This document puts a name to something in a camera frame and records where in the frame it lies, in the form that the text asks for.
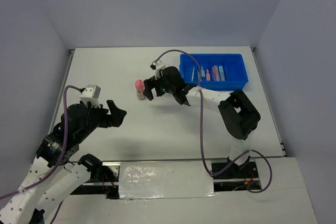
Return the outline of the pink lid clip jar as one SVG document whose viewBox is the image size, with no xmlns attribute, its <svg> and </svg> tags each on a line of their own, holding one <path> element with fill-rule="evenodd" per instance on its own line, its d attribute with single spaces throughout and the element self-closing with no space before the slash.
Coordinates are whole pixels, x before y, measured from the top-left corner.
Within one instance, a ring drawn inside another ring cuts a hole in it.
<svg viewBox="0 0 336 224">
<path fill-rule="evenodd" d="M 144 100 L 145 99 L 145 95 L 143 94 L 145 86 L 144 86 L 144 82 L 143 80 L 138 79 L 135 82 L 135 89 L 136 89 L 136 96 L 139 100 Z"/>
</svg>

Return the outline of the purple clear pen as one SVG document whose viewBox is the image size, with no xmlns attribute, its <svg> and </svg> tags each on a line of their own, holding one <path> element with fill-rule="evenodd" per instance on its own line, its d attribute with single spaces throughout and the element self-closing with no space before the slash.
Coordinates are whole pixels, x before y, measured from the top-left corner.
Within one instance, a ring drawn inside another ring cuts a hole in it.
<svg viewBox="0 0 336 224">
<path fill-rule="evenodd" d="M 192 75 L 191 75 L 191 81 L 195 81 L 197 78 L 197 71 L 196 71 L 196 67 L 194 66 L 193 67 L 193 70 L 192 70 Z"/>
</svg>

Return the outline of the pink purple highlighter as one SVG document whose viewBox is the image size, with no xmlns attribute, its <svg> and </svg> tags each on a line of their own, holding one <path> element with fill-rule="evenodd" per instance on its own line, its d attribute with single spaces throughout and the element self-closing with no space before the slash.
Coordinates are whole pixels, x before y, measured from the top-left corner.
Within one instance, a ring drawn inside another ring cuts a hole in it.
<svg viewBox="0 0 336 224">
<path fill-rule="evenodd" d="M 214 81 L 220 81 L 220 75 L 219 75 L 218 66 L 217 65 L 212 66 L 212 70 L 213 70 L 213 79 L 214 79 Z"/>
</svg>

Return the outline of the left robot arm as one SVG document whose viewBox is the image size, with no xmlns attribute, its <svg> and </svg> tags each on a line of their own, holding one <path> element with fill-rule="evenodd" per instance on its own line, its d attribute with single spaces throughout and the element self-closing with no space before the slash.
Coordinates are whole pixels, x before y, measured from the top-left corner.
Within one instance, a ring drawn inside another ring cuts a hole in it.
<svg viewBox="0 0 336 224">
<path fill-rule="evenodd" d="M 114 183 L 118 173 L 86 154 L 59 181 L 52 180 L 79 150 L 79 145 L 97 128 L 119 127 L 127 112 L 112 100 L 105 109 L 93 100 L 73 104 L 64 110 L 61 121 L 47 135 L 21 186 L 7 195 L 1 209 L 1 223 L 44 223 L 74 190 L 87 181 Z"/>
</svg>

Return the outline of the green correction tape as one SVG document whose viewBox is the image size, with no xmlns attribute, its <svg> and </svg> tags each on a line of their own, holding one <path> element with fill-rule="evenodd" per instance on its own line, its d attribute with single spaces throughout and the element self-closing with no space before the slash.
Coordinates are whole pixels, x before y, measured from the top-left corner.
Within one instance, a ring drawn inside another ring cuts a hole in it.
<svg viewBox="0 0 336 224">
<path fill-rule="evenodd" d="M 198 82 L 201 82 L 202 75 L 201 75 L 201 72 L 199 71 L 199 69 L 197 70 L 197 78 L 198 78 Z"/>
</svg>

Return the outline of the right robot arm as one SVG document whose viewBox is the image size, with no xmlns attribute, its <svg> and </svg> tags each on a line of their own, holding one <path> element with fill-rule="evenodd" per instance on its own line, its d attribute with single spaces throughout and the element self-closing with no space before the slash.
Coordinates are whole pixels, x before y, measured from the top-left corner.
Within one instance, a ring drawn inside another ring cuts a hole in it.
<svg viewBox="0 0 336 224">
<path fill-rule="evenodd" d="M 204 168 L 210 176 L 218 176 L 227 169 L 233 177 L 240 177 L 246 172 L 246 165 L 250 161 L 251 152 L 253 152 L 250 148 L 249 136 L 257 128 L 261 116 L 242 90 L 219 92 L 202 88 L 195 83 L 187 83 L 176 67 L 157 70 L 154 76 L 143 82 L 143 94 L 150 101 L 154 99 L 152 90 L 155 90 L 157 97 L 170 94 L 180 105 L 200 107 L 201 158 Z M 229 164 L 218 172 L 210 170 L 205 161 L 204 109 L 219 112 L 226 130 L 230 134 Z"/>
</svg>

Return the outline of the pink correction tape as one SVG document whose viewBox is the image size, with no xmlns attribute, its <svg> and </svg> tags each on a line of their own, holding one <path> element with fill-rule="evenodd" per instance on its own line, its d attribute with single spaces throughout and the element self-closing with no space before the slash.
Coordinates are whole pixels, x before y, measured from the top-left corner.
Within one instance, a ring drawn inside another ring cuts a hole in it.
<svg viewBox="0 0 336 224">
<path fill-rule="evenodd" d="M 206 70 L 206 80 L 211 81 L 211 74 L 210 74 L 209 69 Z"/>
</svg>

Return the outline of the light blue eraser stick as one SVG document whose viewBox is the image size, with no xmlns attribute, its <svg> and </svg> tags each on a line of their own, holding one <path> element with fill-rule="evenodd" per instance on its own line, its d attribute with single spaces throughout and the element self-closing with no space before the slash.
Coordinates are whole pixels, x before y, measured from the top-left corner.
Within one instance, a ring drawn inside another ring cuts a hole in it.
<svg viewBox="0 0 336 224">
<path fill-rule="evenodd" d="M 220 76 L 221 81 L 226 81 L 225 73 L 224 73 L 224 67 L 219 66 L 218 71 L 219 71 L 219 76 Z"/>
</svg>

